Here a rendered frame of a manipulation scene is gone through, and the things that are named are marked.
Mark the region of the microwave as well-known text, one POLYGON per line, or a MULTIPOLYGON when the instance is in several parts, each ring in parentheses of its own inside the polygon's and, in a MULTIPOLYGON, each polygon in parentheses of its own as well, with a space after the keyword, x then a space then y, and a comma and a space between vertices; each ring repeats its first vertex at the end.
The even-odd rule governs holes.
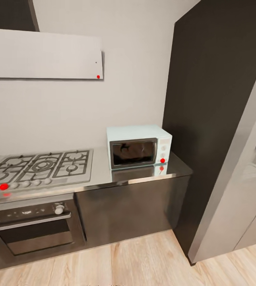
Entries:
POLYGON ((109 169, 165 163, 172 135, 156 124, 106 128, 109 169))

